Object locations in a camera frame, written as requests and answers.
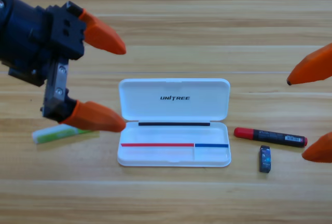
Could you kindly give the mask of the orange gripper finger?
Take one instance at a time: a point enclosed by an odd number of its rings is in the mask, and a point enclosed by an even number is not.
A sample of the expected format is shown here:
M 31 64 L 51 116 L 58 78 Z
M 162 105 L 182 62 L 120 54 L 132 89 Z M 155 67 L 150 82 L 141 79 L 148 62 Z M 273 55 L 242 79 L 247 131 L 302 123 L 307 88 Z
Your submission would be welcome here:
M 291 71 L 288 85 L 297 85 L 325 80 L 331 77 L 331 44 L 307 55 Z
M 123 55 L 127 53 L 125 43 L 105 22 L 83 9 L 79 19 L 86 24 L 85 42 L 107 52 Z
M 92 101 L 77 101 L 73 112 L 61 124 L 90 131 L 121 132 L 126 128 L 126 122 L 115 111 Z
M 308 147 L 302 157 L 311 162 L 331 163 L 331 132 L 321 136 L 315 143 Z

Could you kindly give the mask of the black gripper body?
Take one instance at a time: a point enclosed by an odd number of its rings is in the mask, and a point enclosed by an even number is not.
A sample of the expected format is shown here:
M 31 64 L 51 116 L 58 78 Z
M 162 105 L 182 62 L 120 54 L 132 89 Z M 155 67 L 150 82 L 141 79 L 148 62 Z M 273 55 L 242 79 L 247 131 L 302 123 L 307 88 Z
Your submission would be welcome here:
M 62 122 L 77 101 L 68 96 L 68 63 L 84 54 L 83 9 L 71 1 L 63 6 L 33 8 L 14 0 L 1 23 L 1 63 L 8 74 L 35 86 L 45 85 L 43 117 Z

